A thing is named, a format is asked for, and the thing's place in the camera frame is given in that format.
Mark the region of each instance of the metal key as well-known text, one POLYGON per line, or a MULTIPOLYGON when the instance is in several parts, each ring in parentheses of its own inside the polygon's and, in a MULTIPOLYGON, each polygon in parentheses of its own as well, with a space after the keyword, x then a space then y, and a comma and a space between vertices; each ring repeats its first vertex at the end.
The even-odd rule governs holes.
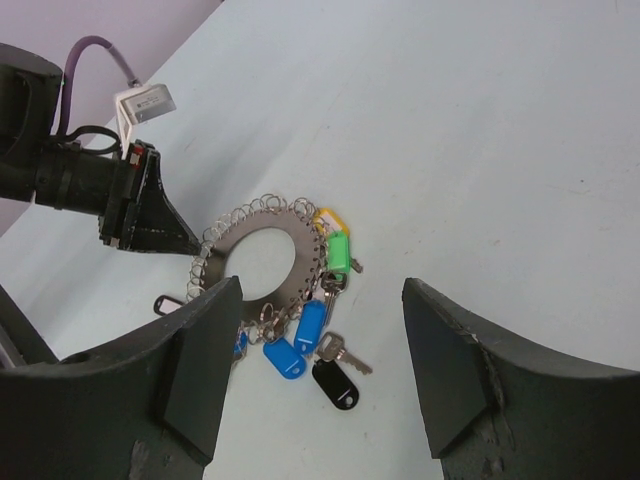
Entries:
POLYGON ((373 373, 369 365, 347 352, 344 348, 344 338, 337 333, 326 332, 318 344, 316 353, 325 362, 339 360, 352 365, 363 375, 373 373))
POLYGON ((333 313, 333 305, 336 297, 347 288, 347 274, 334 274, 327 272, 320 280, 320 286, 324 290, 324 304, 327 307, 327 315, 324 318, 324 326, 329 325, 331 314, 333 313))
POLYGON ((364 272, 364 267, 362 266, 362 264, 353 257, 351 257, 351 269, 358 275, 364 272))

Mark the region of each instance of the key tag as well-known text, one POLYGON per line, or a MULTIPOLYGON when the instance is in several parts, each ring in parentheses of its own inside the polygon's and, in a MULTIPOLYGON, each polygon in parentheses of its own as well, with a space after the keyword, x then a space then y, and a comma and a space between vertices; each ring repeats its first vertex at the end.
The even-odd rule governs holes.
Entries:
POLYGON ((325 235, 329 235, 332 232, 342 231, 347 237, 349 236, 350 232, 347 224, 344 223, 338 214, 330 208, 321 208, 318 210, 318 213, 313 217, 313 222, 325 235))
POLYGON ((336 273, 349 273, 351 270, 351 254, 349 252, 349 237, 343 231, 329 234, 327 239, 329 258, 327 269, 336 273))
POLYGON ((163 317, 170 314, 171 312, 175 312, 183 305, 184 302, 176 300, 169 295, 160 295, 158 298, 156 298, 156 301, 153 302, 153 311, 156 315, 160 315, 163 317))
POLYGON ((249 336, 244 330, 238 330, 238 336, 236 337, 236 343, 233 346, 233 364, 235 365, 242 360, 247 354, 247 345, 249 343, 249 336))
POLYGON ((360 392, 337 362, 319 359, 313 365, 311 375, 336 408, 351 410, 358 404, 360 392))
POLYGON ((134 87, 117 93, 114 95, 114 102, 122 158, 127 158, 129 153, 134 125, 153 120, 176 109, 169 89, 161 83, 134 87))
POLYGON ((318 300, 307 302, 302 308, 293 347, 300 355, 313 353, 320 341, 327 307, 318 300))
POLYGON ((300 378, 307 369, 307 362, 283 337, 273 343, 265 343, 262 352, 287 380, 300 378))

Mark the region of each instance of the key fob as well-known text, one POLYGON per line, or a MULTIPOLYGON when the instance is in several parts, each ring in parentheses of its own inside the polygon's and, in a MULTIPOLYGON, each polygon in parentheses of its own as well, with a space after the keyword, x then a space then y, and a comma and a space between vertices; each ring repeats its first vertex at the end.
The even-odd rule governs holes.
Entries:
POLYGON ((240 335, 238 335, 238 339, 236 340, 236 344, 233 346, 234 355, 242 355, 242 352, 247 349, 248 342, 249 337, 247 334, 245 332, 240 332, 240 335))
POLYGON ((346 233, 333 232, 327 238, 329 255, 327 269, 336 273, 351 271, 351 255, 349 253, 349 237, 346 233))
POLYGON ((309 355, 316 350, 326 315, 327 307, 319 300, 305 304, 293 339, 293 347, 300 355, 309 355))
POLYGON ((316 361, 311 369, 311 375, 336 408, 351 410, 358 404, 360 392, 335 360, 316 361))
POLYGON ((265 343, 262 352, 280 372, 280 375, 287 380, 300 378, 307 369, 305 358, 296 352, 286 338, 280 338, 273 343, 265 343))
POLYGON ((347 224, 330 208, 318 210, 318 213, 313 217, 313 222, 325 235, 329 235, 331 232, 344 232, 347 237, 349 236, 347 224))
POLYGON ((161 317, 163 317, 171 312, 176 311, 183 305, 184 302, 176 300, 169 295, 160 295, 153 303, 153 311, 156 315, 160 315, 161 317))

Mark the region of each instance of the black cable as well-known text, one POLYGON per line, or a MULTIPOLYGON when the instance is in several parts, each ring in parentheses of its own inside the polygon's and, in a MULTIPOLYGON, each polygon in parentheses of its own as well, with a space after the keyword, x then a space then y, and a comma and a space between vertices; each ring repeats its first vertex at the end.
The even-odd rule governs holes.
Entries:
POLYGON ((122 144, 120 143, 120 137, 113 130, 101 127, 98 125, 85 125, 83 127, 78 127, 74 130, 73 133, 65 136, 53 136, 51 137, 57 143, 71 143, 78 139, 78 137, 82 135, 105 135, 107 137, 113 138, 113 143, 107 148, 101 149, 92 149, 92 148, 82 148, 81 150, 85 153, 91 153, 94 155, 107 155, 109 153, 117 152, 120 150, 122 144))

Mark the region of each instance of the purple cable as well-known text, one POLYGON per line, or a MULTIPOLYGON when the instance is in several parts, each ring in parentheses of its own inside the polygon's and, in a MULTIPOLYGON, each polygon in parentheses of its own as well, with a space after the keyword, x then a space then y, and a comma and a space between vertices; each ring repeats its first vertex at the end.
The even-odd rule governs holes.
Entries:
POLYGON ((120 69, 127 77, 127 84, 130 88, 140 85, 140 80, 133 73, 131 67, 124 59, 120 51, 108 40, 99 37, 97 35, 89 35, 82 37, 76 42, 69 56, 67 57, 67 63, 64 66, 64 82, 62 85, 62 96, 60 98, 60 121, 58 123, 58 136, 64 137, 67 134, 67 128, 69 127, 69 116, 71 114, 71 92, 73 90, 73 77, 76 73, 76 66, 78 65, 78 59, 80 54, 90 45, 100 45, 107 50, 118 64, 120 69))

